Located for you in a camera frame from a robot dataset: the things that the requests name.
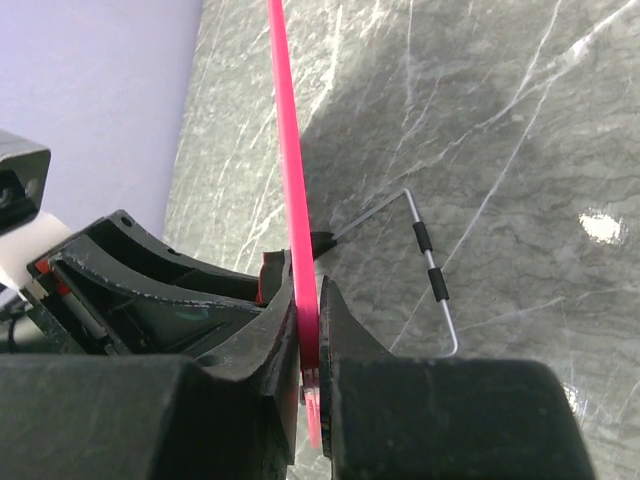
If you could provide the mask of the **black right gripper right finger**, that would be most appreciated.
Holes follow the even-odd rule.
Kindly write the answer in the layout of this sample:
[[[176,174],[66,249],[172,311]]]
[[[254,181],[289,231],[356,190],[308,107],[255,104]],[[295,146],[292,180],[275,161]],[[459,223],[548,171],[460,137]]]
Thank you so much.
[[[530,360],[398,357],[320,297],[322,447],[335,479],[591,479],[564,389]]]

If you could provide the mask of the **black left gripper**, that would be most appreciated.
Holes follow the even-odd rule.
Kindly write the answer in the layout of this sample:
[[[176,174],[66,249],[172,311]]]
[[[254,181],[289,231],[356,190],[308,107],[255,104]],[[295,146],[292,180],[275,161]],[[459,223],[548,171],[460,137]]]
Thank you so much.
[[[258,304],[258,277],[182,255],[125,211],[47,242],[26,270],[47,350],[225,358],[270,350],[280,334],[279,291]]]

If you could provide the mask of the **pink framed whiteboard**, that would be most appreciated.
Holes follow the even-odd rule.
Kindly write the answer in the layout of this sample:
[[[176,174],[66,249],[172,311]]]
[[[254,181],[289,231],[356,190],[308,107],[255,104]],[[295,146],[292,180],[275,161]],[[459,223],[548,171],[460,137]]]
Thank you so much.
[[[267,3],[286,224],[311,446],[321,446],[319,307],[294,88],[281,1]]]

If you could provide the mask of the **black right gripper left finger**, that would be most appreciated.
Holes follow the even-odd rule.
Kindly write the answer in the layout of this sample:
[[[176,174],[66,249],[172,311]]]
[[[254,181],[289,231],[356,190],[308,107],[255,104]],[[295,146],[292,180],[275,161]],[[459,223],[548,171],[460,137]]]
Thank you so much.
[[[3,266],[13,289],[26,266]],[[291,263],[270,350],[222,358],[65,354],[10,340],[1,356],[5,479],[282,479],[294,461],[298,364]]]

